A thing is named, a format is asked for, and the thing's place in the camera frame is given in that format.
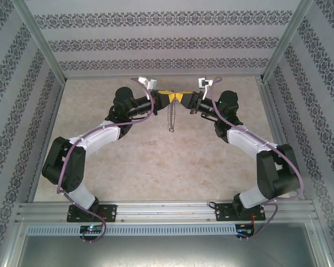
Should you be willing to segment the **silver metal chain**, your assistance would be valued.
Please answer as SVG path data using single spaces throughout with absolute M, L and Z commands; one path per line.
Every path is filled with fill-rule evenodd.
M 175 100 L 172 101 L 172 103 L 168 106 L 167 111 L 167 124 L 168 124 L 168 131 L 174 132 L 175 130 L 175 115 L 176 115 L 176 102 Z

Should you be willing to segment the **right circuit board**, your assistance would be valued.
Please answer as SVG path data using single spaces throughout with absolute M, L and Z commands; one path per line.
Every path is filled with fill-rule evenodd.
M 237 235 L 243 238 L 251 237 L 254 235 L 254 224 L 237 224 L 235 228 L 237 231 Z

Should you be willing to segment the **circuit board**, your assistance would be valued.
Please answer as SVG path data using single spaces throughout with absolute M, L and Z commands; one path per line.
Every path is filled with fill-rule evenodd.
M 237 235 L 243 238 L 251 237 L 254 235 L 254 224 L 237 224 L 235 228 L 237 231 Z
M 100 234 L 102 233 L 101 225 L 86 225 L 80 227 L 80 234 Z

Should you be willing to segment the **left circuit board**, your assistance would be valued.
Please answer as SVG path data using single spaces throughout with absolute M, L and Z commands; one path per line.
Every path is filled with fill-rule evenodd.
M 80 227 L 80 234 L 100 234 L 102 233 L 101 225 L 86 225 Z

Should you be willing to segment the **grey metal panel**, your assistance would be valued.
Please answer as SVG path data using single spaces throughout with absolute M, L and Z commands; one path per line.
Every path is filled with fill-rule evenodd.
M 19 230 L 4 267 L 334 267 L 313 222 L 275 223 L 251 239 L 232 235 L 115 235 L 84 244 L 51 227 Z

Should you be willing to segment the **aluminium back rail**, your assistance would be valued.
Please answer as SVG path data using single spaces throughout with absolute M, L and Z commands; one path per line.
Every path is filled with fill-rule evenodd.
M 237 78 L 244 78 L 244 77 L 256 77 L 261 78 L 262 75 L 257 74 L 216 74 L 212 76 L 211 74 L 207 75 L 177 75 L 177 74 L 169 74 L 169 75 L 117 75 L 117 76 L 72 76 L 68 77 L 67 80 L 106 80 L 106 79 L 123 79 L 123 78 L 138 78 L 138 77 L 147 77 L 152 78 L 154 80 L 159 80 L 161 78 L 215 78 L 215 77 L 221 77 L 221 78 L 230 78 L 230 77 L 237 77 Z

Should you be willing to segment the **aluminium side rail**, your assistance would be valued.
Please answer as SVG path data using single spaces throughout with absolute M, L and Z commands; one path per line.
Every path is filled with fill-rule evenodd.
M 279 119 L 276 106 L 274 104 L 272 95 L 269 91 L 268 85 L 263 82 L 262 77 L 256 76 L 256 84 L 258 86 L 259 94 L 265 110 L 269 128 L 273 137 L 273 142 L 277 145 L 286 144 L 286 137 L 283 133 L 281 121 Z
M 35 194 L 36 194 L 37 186 L 38 186 L 38 183 L 39 183 L 39 180 L 40 180 L 42 167 L 43 167 L 43 164 L 45 162 L 45 156 L 46 156 L 47 150 L 49 148 L 50 139 L 51 139 L 53 128 L 54 128 L 54 125 L 55 125 L 55 121 L 56 121 L 56 118 L 57 118 L 57 115 L 58 115 L 58 110 L 59 110 L 59 106 L 60 106 L 60 103 L 61 103 L 61 100 L 62 100 L 62 95 L 63 95 L 64 89 L 65 89 L 65 86 L 66 86 L 66 82 L 64 82 L 60 86 L 59 91 L 58 91 L 57 96 L 56 96 L 56 99 L 55 99 L 55 102 L 54 102 L 54 106 L 52 108 L 52 112 L 50 114 L 50 120 L 49 120 L 49 124 L 47 126 L 47 131 L 44 135 L 44 142 L 42 143 L 42 147 L 41 147 L 41 151 L 40 151 L 40 157 L 38 159 L 38 162 L 37 162 L 34 174 L 33 174 L 32 181 L 31 181 L 30 186 L 28 188 L 28 194 L 27 194 L 27 197 L 26 197 L 26 200 L 25 200 L 25 202 L 28 202 L 28 203 L 33 202 L 34 199 L 35 199 Z

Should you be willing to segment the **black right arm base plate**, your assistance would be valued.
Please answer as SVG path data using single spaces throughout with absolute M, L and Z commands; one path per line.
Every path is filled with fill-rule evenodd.
M 216 203 L 215 217 L 217 221 L 264 221 L 266 215 L 261 205 L 250 209 L 235 206 L 232 203 Z

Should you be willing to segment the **aluminium frame post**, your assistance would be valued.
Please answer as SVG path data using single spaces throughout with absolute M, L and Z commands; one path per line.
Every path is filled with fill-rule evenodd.
M 280 38 L 276 49 L 270 57 L 263 74 L 261 75 L 263 82 L 269 80 L 270 76 L 272 75 L 274 69 L 277 67 L 277 64 L 281 60 L 283 53 L 288 47 L 290 41 L 292 40 L 294 34 L 297 31 L 298 26 L 302 22 L 313 1 L 314 0 L 300 0 L 299 5 L 297 6 L 292 18 L 289 21 L 289 24 L 287 25 L 282 37 Z
M 56 59 L 48 41 L 46 40 L 44 34 L 42 33 L 34 15 L 32 14 L 31 10 L 29 9 L 26 0 L 11 0 L 15 9 L 19 13 L 22 21 L 28 28 L 31 36 L 33 37 L 36 45 L 41 50 L 42 54 L 44 55 L 46 61 L 48 62 L 51 70 L 55 74 L 56 78 L 58 79 L 59 83 L 65 84 L 67 78 Z

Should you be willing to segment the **aluminium mounting rail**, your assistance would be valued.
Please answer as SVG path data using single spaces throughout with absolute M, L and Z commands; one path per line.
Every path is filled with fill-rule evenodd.
M 201 224 L 215 223 L 221 212 L 208 200 L 199 201 L 103 201 L 115 205 L 115 224 Z M 274 223 L 318 221 L 311 200 L 277 201 Z M 19 204 L 14 221 L 25 224 L 65 224 L 69 202 L 32 202 Z

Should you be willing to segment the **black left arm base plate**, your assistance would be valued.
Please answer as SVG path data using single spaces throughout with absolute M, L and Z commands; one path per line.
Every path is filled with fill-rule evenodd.
M 102 217 L 107 223 L 113 223 L 116 220 L 117 206 L 98 204 L 89 209 L 91 212 Z M 67 222 L 69 223 L 90 223 L 101 222 L 101 220 L 75 205 L 70 205 L 67 213 Z

